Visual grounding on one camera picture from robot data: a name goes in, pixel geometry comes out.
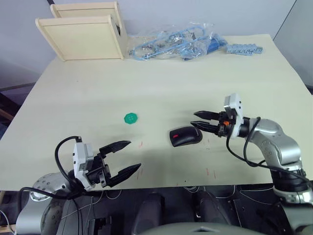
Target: black cable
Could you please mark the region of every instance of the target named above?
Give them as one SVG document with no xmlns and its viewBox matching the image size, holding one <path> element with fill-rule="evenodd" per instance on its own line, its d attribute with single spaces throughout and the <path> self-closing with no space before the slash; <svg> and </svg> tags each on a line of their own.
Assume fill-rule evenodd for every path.
<svg viewBox="0 0 313 235">
<path fill-rule="evenodd" d="M 54 4 L 53 0 L 47 0 L 47 2 L 49 3 L 49 5 Z"/>
<path fill-rule="evenodd" d="M 290 8 L 288 14 L 286 15 L 286 17 L 285 17 L 285 19 L 284 19 L 284 21 L 282 22 L 282 24 L 280 25 L 279 29 L 277 30 L 277 32 L 276 32 L 276 34 L 275 34 L 275 36 L 274 36 L 274 38 L 273 38 L 273 41 L 275 40 L 275 38 L 276 38 L 277 34 L 279 33 L 280 29 L 283 27 L 283 25 L 284 25 L 286 19 L 288 18 L 289 14 L 290 14 L 290 12 L 292 11 L 292 9 L 293 9 L 293 7 L 294 7 L 294 5 L 295 5 L 296 2 L 297 2 L 297 0 L 294 1 L 292 7 Z"/>
<path fill-rule="evenodd" d="M 244 159 L 245 159 L 245 162 L 246 162 L 249 166 L 251 166 L 251 167 L 257 167 L 257 166 L 259 166 L 257 163 L 253 163 L 253 162 L 248 161 L 248 158 L 247 158 L 247 156 L 246 156 L 246 147 L 248 146 L 248 143 L 249 143 L 249 141 L 250 141 L 250 139 L 251 139 L 251 137 L 252 137 L 252 133 L 253 133 L 254 129 L 256 128 L 256 126 L 257 126 L 257 125 L 259 124 L 259 122 L 261 121 L 261 118 L 260 118 L 260 117 L 257 117 L 256 119 L 257 119 L 257 120 L 256 120 L 256 122 L 254 123 L 254 125 L 253 125 L 251 131 L 249 132 L 249 134 L 248 134 L 248 136 L 247 136 L 247 138 L 246 138 L 246 141 L 245 141 L 245 145 L 244 145 Z"/>
<path fill-rule="evenodd" d="M 229 151 L 233 156 L 235 156 L 236 158 L 238 158 L 238 159 L 240 159 L 240 160 L 246 162 L 249 166 L 252 166 L 252 167 L 257 167 L 257 166 L 259 166 L 259 167 L 267 168 L 267 169 L 270 169 L 270 170 L 273 170 L 273 171 L 279 171 L 279 172 L 283 172 L 283 173 L 287 173 L 287 174 L 296 176 L 296 177 L 298 177 L 299 179 L 305 181 L 305 182 L 312 188 L 312 184 L 311 184 L 310 180 L 307 179 L 307 178 L 304 177 L 304 176 L 301 176 L 301 175 L 299 175 L 299 174 L 297 174 L 297 173 L 294 173 L 294 172 L 292 172 L 292 171 L 285 170 L 285 169 L 282 169 L 282 168 L 279 168 L 279 167 L 268 166 L 268 165 L 262 165 L 262 162 L 260 162 L 260 163 L 254 163 L 254 162 L 251 162 L 251 161 L 249 161 L 249 160 L 247 159 L 247 156 L 246 156 L 246 147 L 247 147 L 247 145 L 248 145 L 248 143 L 249 143 L 249 139 L 251 138 L 252 133 L 253 133 L 255 127 L 256 127 L 257 124 L 260 122 L 260 120 L 261 120 L 261 118 L 260 118 L 260 117 L 257 117 L 256 123 L 253 125 L 252 129 L 250 130 L 250 132 L 249 132 L 249 134 L 248 134 L 248 137 L 247 137 L 247 139 L 246 139 L 245 146 L 244 146 L 244 158 L 242 158 L 242 157 L 240 157 L 239 155 L 235 154 L 235 153 L 230 149 L 230 147 L 229 147 L 229 139 L 230 139 L 230 135 L 231 135 L 231 133 L 232 133 L 232 131 L 233 131 L 233 126 L 234 126 L 234 125 L 231 126 L 230 131 L 229 131 L 229 134 L 228 134 L 228 136 L 227 136 L 227 140 L 226 140 L 226 147 L 227 147 L 228 151 Z"/>
<path fill-rule="evenodd" d="M 61 145 L 63 143 L 65 143 L 66 141 L 68 140 L 73 140 L 75 139 L 77 142 L 80 142 L 81 141 L 81 137 L 80 136 L 70 136 L 70 137 L 67 137 L 65 138 L 64 140 L 62 140 L 55 148 L 55 151 L 54 151 L 54 158 L 55 158 L 55 162 L 58 166 L 58 169 L 59 171 L 61 172 L 61 174 L 64 176 L 64 178 L 69 182 L 69 184 L 71 185 L 72 188 L 76 188 L 77 186 L 75 185 L 75 183 L 70 179 L 70 177 L 66 174 L 66 172 L 64 171 L 61 163 L 60 163 L 60 160 L 59 160 L 59 149 L 61 147 Z"/>
<path fill-rule="evenodd" d="M 69 210 L 69 207 L 70 207 L 70 203 L 71 203 L 71 201 L 68 203 L 67 214 L 68 214 L 68 210 Z M 65 217 L 65 221 L 64 221 L 64 224 L 63 224 L 62 234 L 61 235 L 63 235 L 63 233 L 64 233 L 64 228 L 65 228 L 66 223 L 67 223 L 67 216 Z"/>
<path fill-rule="evenodd" d="M 81 223 L 82 223 L 82 226 L 80 227 L 81 231 L 82 231 L 82 235 L 84 235 L 84 232 L 83 232 L 83 214 L 82 214 L 82 210 L 79 210 L 79 213 L 80 213 L 80 220 L 81 220 Z"/>
<path fill-rule="evenodd" d="M 228 151 L 234 155 L 236 158 L 240 159 L 241 161 L 245 161 L 242 157 L 240 157 L 239 155 L 235 154 L 229 147 L 229 140 L 230 140 L 230 136 L 231 136 L 231 133 L 233 133 L 233 130 L 234 130 L 234 125 L 231 125 L 230 127 L 230 130 L 229 130 L 229 133 L 227 135 L 227 139 L 226 139 L 226 148 L 228 149 Z"/>
<path fill-rule="evenodd" d="M 79 228 L 80 228 L 80 224 L 79 224 L 79 208 L 78 208 L 78 205 L 77 205 L 77 202 L 75 201 L 75 199 L 72 199 L 75 206 L 76 206 L 76 209 L 77 209 L 77 225 L 78 225 L 78 228 L 77 228 L 77 235 L 79 235 Z"/>
<path fill-rule="evenodd" d="M 53 193 L 49 193 L 49 192 L 46 192 L 46 191 L 39 190 L 37 188 L 23 187 L 23 188 L 20 189 L 20 191 L 18 193 L 18 206 L 17 206 L 18 207 L 18 214 L 22 210 L 22 193 L 23 193 L 23 191 L 37 192 L 37 193 L 40 193 L 40 194 L 43 194 L 43 195 L 46 195 L 46 196 L 49 196 L 49 197 L 52 197 L 52 198 L 56 198 L 56 199 L 64 199 L 64 200 L 67 199 L 66 196 L 59 196 L 59 195 L 56 195 L 56 194 L 53 194 Z"/>
<path fill-rule="evenodd" d="M 263 164 L 265 162 L 265 160 L 260 161 L 258 164 Z"/>
</svg>

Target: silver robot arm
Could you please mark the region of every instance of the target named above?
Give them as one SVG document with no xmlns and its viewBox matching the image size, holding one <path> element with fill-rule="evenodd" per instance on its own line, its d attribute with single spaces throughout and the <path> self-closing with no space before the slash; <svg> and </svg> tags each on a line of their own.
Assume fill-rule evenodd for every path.
<svg viewBox="0 0 313 235">
<path fill-rule="evenodd" d="M 61 172 L 50 173 L 38 179 L 33 188 L 26 189 L 31 193 L 16 222 L 18 234 L 56 234 L 61 221 L 65 199 L 70 200 L 85 195 L 96 184 L 101 184 L 103 188 L 113 187 L 127 180 L 141 166 L 141 164 L 129 166 L 112 177 L 109 166 L 104 163 L 104 159 L 107 154 L 115 153 L 131 142 L 118 141 L 111 143 L 100 148 L 99 153 L 94 156 L 91 145 L 83 143 L 80 137 L 78 137 L 78 140 L 74 145 L 72 154 L 74 169 L 69 173 L 64 172 L 71 179 L 70 181 L 66 180 Z M 41 190 L 41 193 L 34 192 L 34 189 Z M 19 192 L 18 200 L 20 202 L 22 201 L 22 191 L 23 188 Z M 42 194 L 44 192 L 51 193 L 54 196 L 46 196 Z M 56 195 L 63 197 L 63 199 L 53 198 Z"/>
<path fill-rule="evenodd" d="M 257 119 L 250 119 L 250 130 Z M 255 127 L 250 142 L 262 151 L 268 166 L 275 166 L 305 176 L 302 168 L 301 150 L 297 142 L 287 136 L 274 121 L 262 119 Z M 313 205 L 313 191 L 296 176 L 271 171 L 274 193 L 284 202 Z"/>
<path fill-rule="evenodd" d="M 211 132 L 219 137 L 242 137 L 257 145 L 265 158 L 267 166 L 271 169 L 274 183 L 274 193 L 282 202 L 289 204 L 308 203 L 313 205 L 313 192 L 308 182 L 303 180 L 306 176 L 302 168 L 301 151 L 296 141 L 285 135 L 281 126 L 268 119 L 243 117 L 243 106 L 238 94 L 225 98 L 225 111 L 214 113 L 198 111 L 196 116 L 206 120 L 217 120 L 218 125 L 211 125 L 204 121 L 192 121 L 191 124 L 200 130 Z"/>
</svg>

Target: wooden table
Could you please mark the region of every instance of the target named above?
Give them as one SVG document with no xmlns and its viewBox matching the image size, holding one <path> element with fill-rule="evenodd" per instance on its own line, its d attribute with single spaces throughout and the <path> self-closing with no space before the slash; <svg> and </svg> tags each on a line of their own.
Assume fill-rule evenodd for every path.
<svg viewBox="0 0 313 235">
<path fill-rule="evenodd" d="M 170 144 L 171 129 L 199 120 L 195 111 L 222 111 L 224 97 L 231 93 L 240 94 L 244 116 L 272 119 L 298 142 L 313 179 L 312 96 L 269 35 L 226 39 L 230 44 L 256 43 L 264 52 L 240 56 L 218 51 L 187 62 L 54 59 L 0 141 L 0 189 L 32 186 L 42 175 L 57 172 L 54 149 L 72 135 L 92 143 L 95 153 L 114 141 L 132 141 L 105 159 L 112 175 L 142 163 L 115 188 L 269 183 L 269 170 L 234 158 L 225 138 L 204 133 L 199 144 Z M 138 115 L 132 125 L 123 119 L 130 112 Z M 230 145 L 242 154 L 244 139 Z M 60 150 L 67 170 L 73 168 L 73 146 L 68 142 Z M 263 159 L 253 144 L 247 155 L 256 162 Z"/>
</svg>

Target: floor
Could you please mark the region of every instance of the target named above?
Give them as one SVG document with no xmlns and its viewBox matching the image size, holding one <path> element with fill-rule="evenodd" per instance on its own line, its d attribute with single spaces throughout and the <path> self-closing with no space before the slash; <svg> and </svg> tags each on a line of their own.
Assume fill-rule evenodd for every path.
<svg viewBox="0 0 313 235">
<path fill-rule="evenodd" d="M 310 92 L 311 94 L 313 94 L 313 87 L 307 86 L 307 88 L 308 88 L 309 92 Z"/>
<path fill-rule="evenodd" d="M 253 230 L 260 230 L 262 223 L 258 211 L 266 212 L 272 203 L 277 202 L 276 196 L 271 189 L 272 185 L 244 185 L 244 186 L 200 186 L 199 190 L 205 190 L 219 197 L 219 201 L 226 211 L 231 224 L 242 226 Z M 182 187 L 175 188 L 145 188 L 106 191 L 97 204 L 90 206 L 91 197 L 82 196 L 76 199 L 81 208 L 83 219 L 80 219 L 80 226 L 83 224 L 83 230 L 90 219 L 104 218 L 111 216 L 111 234 L 129 235 L 134 224 L 141 203 L 150 193 L 159 193 L 165 199 L 165 213 L 163 215 L 163 224 L 177 222 L 193 222 L 197 220 L 195 207 L 193 204 L 194 193 L 190 193 Z M 17 192 L 7 192 L 4 204 L 0 209 L 7 213 L 10 223 L 14 224 L 17 218 L 16 212 Z M 25 193 L 23 205 L 28 200 L 28 193 Z M 74 212 L 76 208 L 72 201 L 67 201 L 63 209 L 63 217 Z M 77 213 L 71 214 L 62 219 L 57 235 L 77 235 Z M 3 217 L 0 224 L 5 224 Z M 276 235 L 276 232 L 270 227 L 263 225 L 262 232 L 269 235 Z"/>
<path fill-rule="evenodd" d="M 0 92 L 15 103 L 22 105 L 33 87 L 34 85 L 29 85 L 4 91 L 0 90 Z M 6 129 L 7 127 L 0 123 L 0 140 Z"/>
</svg>

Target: blue plastic part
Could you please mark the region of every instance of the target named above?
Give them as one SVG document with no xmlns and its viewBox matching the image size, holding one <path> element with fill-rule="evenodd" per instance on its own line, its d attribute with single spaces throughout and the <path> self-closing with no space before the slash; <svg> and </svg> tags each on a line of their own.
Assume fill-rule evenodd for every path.
<svg viewBox="0 0 313 235">
<path fill-rule="evenodd" d="M 226 45 L 226 53 L 237 55 L 253 55 L 254 53 L 261 54 L 263 47 L 258 47 L 255 44 L 232 44 Z"/>
<path fill-rule="evenodd" d="M 209 47 L 207 48 L 206 54 L 216 51 L 220 49 L 221 47 L 224 47 L 225 45 L 227 45 L 227 41 L 224 38 L 222 38 L 220 35 L 218 35 L 217 33 L 214 33 L 211 35 L 211 42 L 210 42 Z"/>
<path fill-rule="evenodd" d="M 202 36 L 200 36 L 198 38 L 193 38 L 192 41 L 187 40 L 184 33 L 186 33 L 186 32 L 190 33 L 190 31 L 192 31 L 196 28 L 202 30 Z M 134 48 L 134 50 L 132 50 L 132 56 L 136 60 L 149 60 L 150 58 L 156 57 L 157 55 L 160 55 L 160 54 L 172 51 L 172 50 L 178 51 L 178 54 L 181 55 L 181 57 L 184 57 L 184 56 L 189 57 L 192 55 L 197 55 L 198 53 L 205 54 L 205 52 L 202 51 L 200 48 L 197 48 L 197 47 L 192 45 L 196 41 L 208 40 L 209 37 L 206 36 L 205 34 L 206 34 L 206 32 L 205 32 L 205 29 L 203 27 L 200 27 L 200 26 L 190 27 L 190 28 L 187 28 L 185 30 L 181 30 L 181 31 L 172 33 L 169 36 L 157 38 L 157 39 L 151 40 L 149 42 L 146 42 L 144 44 L 141 44 L 139 46 L 136 46 Z M 173 46 L 166 47 L 167 45 L 165 45 L 164 42 L 168 43 L 168 45 L 171 45 L 171 41 L 173 40 L 173 38 L 175 38 L 177 36 L 179 38 L 181 38 L 181 40 L 179 40 L 179 42 L 177 42 Z M 148 48 L 153 52 L 147 53 L 141 57 L 137 56 L 137 51 L 142 50 L 143 48 Z"/>
</svg>

